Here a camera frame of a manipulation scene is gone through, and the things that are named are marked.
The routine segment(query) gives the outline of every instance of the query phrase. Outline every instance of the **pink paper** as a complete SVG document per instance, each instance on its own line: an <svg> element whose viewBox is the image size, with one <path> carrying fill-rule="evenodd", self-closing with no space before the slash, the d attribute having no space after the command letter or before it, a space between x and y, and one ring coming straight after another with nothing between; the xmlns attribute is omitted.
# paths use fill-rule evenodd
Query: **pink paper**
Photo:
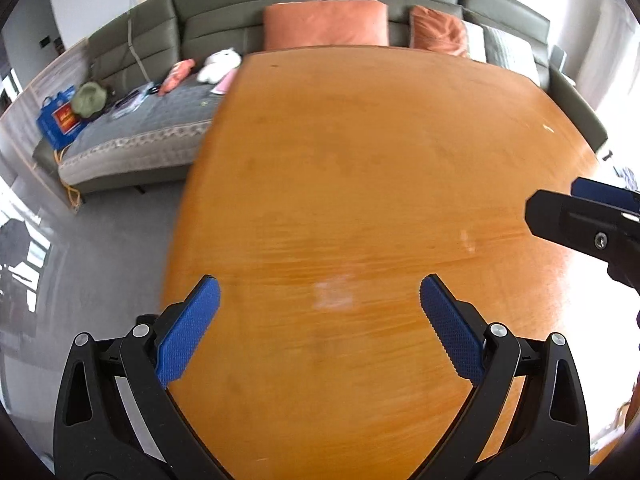
<svg viewBox="0 0 640 480"><path fill-rule="evenodd" d="M226 94L226 92L229 90L229 87L231 86L231 82L234 80L234 77L236 76L237 71L238 71L237 68L232 68L230 72L227 75L225 75L217 85L213 87L213 90L211 91L211 93L218 94L218 95Z"/></svg>

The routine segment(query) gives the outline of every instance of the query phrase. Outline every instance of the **metal screw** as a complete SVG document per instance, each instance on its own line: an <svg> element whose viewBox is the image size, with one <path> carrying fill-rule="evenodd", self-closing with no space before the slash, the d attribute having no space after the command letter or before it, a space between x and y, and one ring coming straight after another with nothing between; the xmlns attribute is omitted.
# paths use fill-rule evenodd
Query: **metal screw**
<svg viewBox="0 0 640 480"><path fill-rule="evenodd" d="M607 246L607 235L604 233L596 234L596 237L593 239L593 243L596 245L597 249L603 250Z"/></svg>
<svg viewBox="0 0 640 480"><path fill-rule="evenodd" d="M566 339L564 338L564 336L559 333L552 334L551 341L556 343L558 346L562 346L564 343L566 343Z"/></svg>
<svg viewBox="0 0 640 480"><path fill-rule="evenodd" d="M85 334L84 332L81 334L78 334L76 336L76 339L74 339L74 342L78 345L78 346L82 346L85 345L87 342L89 341L89 336L87 334Z"/></svg>
<svg viewBox="0 0 640 480"><path fill-rule="evenodd" d="M144 337L149 333L149 325L136 325L131 333L133 337Z"/></svg>
<svg viewBox="0 0 640 480"><path fill-rule="evenodd" d="M507 329L500 323L494 323L491 325L491 333L497 337L504 337L507 335Z"/></svg>

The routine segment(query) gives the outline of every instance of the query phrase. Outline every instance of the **cable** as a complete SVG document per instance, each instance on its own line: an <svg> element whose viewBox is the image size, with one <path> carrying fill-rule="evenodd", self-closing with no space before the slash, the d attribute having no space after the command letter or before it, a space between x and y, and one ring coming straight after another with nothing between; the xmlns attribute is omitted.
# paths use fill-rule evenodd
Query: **cable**
<svg viewBox="0 0 640 480"><path fill-rule="evenodd" d="M142 71L142 75L145 77L146 82L151 83L151 79L149 79L149 76L146 73L145 66L142 64L142 61L140 60L140 57L138 56L136 49L133 48L133 41L131 39L131 29L132 29L131 7L132 7L131 0L129 0L129 9L127 9L127 44L129 45L129 51L134 57L134 59L136 60L136 63L138 64L138 66L140 67L140 70Z"/></svg>
<svg viewBox="0 0 640 480"><path fill-rule="evenodd" d="M69 146L62 148L61 150L53 150L53 158L56 161L57 165L60 165L62 162L62 157L65 155L66 150L68 150ZM80 208L80 203L82 197L80 192L75 188L67 184L62 178L60 178L60 184L62 184L66 189L66 196L69 199L69 203L74 210L78 211Z"/></svg>

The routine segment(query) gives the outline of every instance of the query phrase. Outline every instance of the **floor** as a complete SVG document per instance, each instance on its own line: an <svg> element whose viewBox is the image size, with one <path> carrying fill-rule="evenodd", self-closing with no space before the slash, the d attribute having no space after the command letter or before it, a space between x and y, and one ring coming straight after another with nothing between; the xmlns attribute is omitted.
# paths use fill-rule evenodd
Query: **floor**
<svg viewBox="0 0 640 480"><path fill-rule="evenodd" d="M38 216L25 205L33 196L2 184L0 396L30 446L50 456L75 335L122 336L137 315L159 308L184 183L92 194L76 215L33 207Z"/></svg>

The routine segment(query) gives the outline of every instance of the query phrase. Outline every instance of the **orange pillow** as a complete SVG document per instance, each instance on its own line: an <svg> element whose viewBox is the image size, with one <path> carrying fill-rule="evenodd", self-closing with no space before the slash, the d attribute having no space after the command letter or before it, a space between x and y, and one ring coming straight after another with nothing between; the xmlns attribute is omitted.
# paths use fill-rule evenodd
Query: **orange pillow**
<svg viewBox="0 0 640 480"><path fill-rule="evenodd" d="M176 63L162 83L158 95L163 96L176 88L184 79L187 79L187 76L191 73L191 69L195 65L196 62L193 59L185 59L184 61Z"/></svg>
<svg viewBox="0 0 640 480"><path fill-rule="evenodd" d="M411 9L411 48L466 57L467 45L460 18L418 5Z"/></svg>
<svg viewBox="0 0 640 480"><path fill-rule="evenodd" d="M264 49L315 45L388 46L386 5L377 0L318 0L264 9Z"/></svg>

